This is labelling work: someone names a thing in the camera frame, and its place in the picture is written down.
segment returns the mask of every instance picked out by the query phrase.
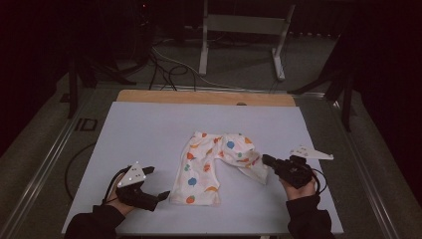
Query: baby pants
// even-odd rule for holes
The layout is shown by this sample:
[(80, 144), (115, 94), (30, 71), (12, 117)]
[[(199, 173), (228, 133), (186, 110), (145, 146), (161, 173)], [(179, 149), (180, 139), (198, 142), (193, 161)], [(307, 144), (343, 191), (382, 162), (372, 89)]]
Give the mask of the baby pants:
[(237, 166), (249, 177), (266, 184), (268, 167), (254, 149), (252, 142), (239, 133), (216, 135), (196, 131), (182, 152), (170, 202), (219, 204), (216, 158)]

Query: table leg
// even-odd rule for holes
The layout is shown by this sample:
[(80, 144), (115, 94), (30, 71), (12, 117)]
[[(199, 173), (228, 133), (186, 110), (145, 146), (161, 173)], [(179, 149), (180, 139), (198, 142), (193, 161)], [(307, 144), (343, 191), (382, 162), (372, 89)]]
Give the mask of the table leg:
[(202, 29), (202, 49), (201, 58), (199, 61), (199, 75), (207, 75), (207, 61), (208, 61), (208, 0), (204, 0), (204, 17)]
[(286, 17), (285, 24), (284, 24), (282, 33), (280, 35), (279, 45), (277, 45), (277, 48), (273, 48), (274, 68), (276, 70), (277, 80), (281, 82), (283, 82), (286, 79), (286, 76), (283, 70), (282, 60), (280, 59), (280, 53), (282, 52), (283, 46), (286, 41), (286, 37), (289, 33), (289, 26), (290, 26), (294, 11), (295, 11), (295, 5), (292, 5), (289, 9), (288, 16)]

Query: wooden edge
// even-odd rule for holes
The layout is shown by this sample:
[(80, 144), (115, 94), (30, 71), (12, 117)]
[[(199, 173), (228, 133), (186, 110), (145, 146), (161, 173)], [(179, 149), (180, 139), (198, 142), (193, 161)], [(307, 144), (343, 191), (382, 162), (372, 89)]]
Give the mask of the wooden edge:
[(290, 95), (122, 90), (117, 102), (295, 107)]

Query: white triangular marker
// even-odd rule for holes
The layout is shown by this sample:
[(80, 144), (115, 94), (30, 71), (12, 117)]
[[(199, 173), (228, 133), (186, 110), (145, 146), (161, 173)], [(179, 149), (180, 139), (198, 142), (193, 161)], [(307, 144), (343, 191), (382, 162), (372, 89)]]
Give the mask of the white triangular marker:
[(117, 187), (129, 186), (137, 182), (143, 181), (145, 180), (145, 178), (146, 178), (145, 173), (143, 173), (142, 167), (137, 162), (124, 175), (124, 177), (118, 183)]
[(296, 149), (293, 149), (291, 151), (291, 155), (304, 157), (304, 158), (329, 159), (329, 160), (334, 159), (334, 156), (332, 154), (328, 155), (326, 153), (317, 151), (315, 149), (310, 149), (302, 145)]

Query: metal stand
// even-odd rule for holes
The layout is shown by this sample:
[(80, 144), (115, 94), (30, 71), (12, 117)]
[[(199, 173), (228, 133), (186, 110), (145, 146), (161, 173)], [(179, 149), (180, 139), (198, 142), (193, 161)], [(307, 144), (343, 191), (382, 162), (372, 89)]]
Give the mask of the metal stand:
[(208, 0), (204, 0), (202, 50), (199, 62), (199, 74), (201, 76), (207, 74), (208, 31), (270, 34), (280, 36), (279, 44), (272, 50), (272, 53), (277, 79), (279, 81), (284, 81), (286, 77), (285, 72), (283, 71), (280, 53), (288, 34), (294, 10), (295, 5), (291, 5), (286, 19), (215, 15), (208, 14)]

